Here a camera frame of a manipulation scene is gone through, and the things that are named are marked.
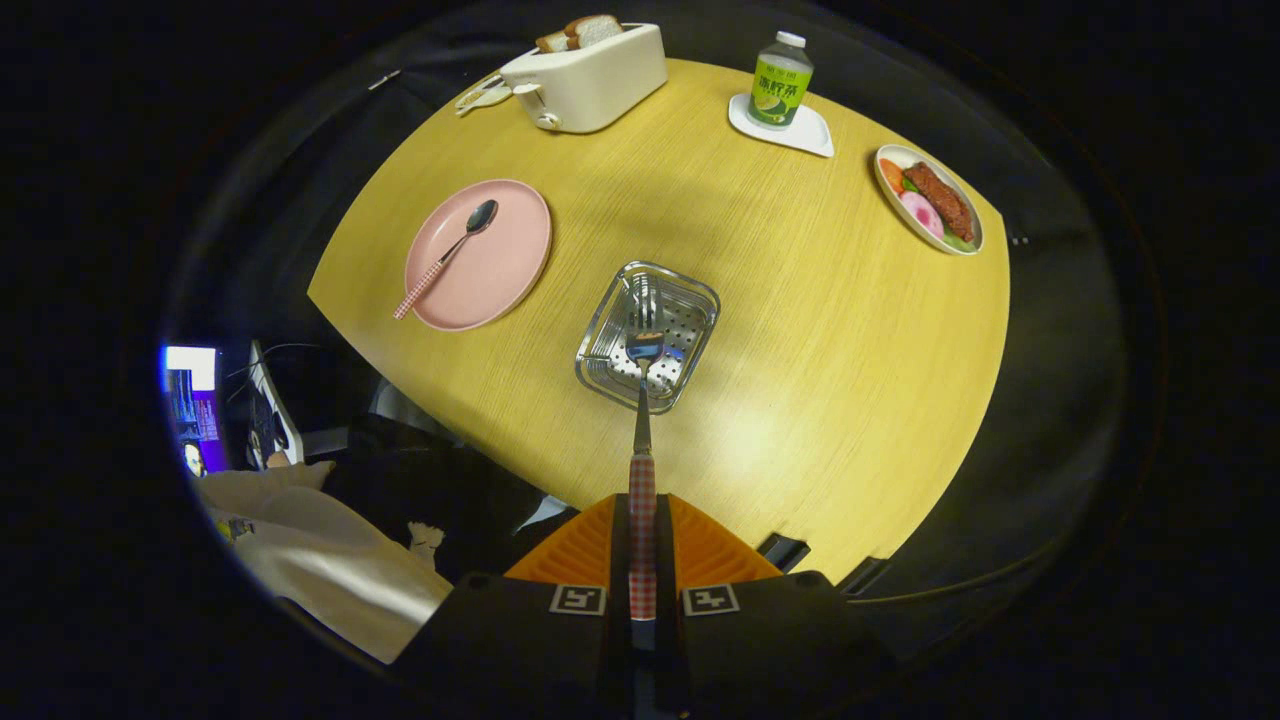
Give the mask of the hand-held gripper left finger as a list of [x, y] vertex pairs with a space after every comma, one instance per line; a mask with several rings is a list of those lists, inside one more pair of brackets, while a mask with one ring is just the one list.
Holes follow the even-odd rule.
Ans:
[[604, 498], [507, 573], [466, 575], [396, 679], [434, 717], [630, 717], [627, 505]]

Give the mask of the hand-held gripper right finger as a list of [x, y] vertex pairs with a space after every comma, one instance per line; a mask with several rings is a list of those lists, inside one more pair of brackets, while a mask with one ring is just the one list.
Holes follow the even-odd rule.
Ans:
[[686, 719], [829, 719], [891, 655], [818, 571], [781, 573], [673, 495], [655, 510], [655, 683]]

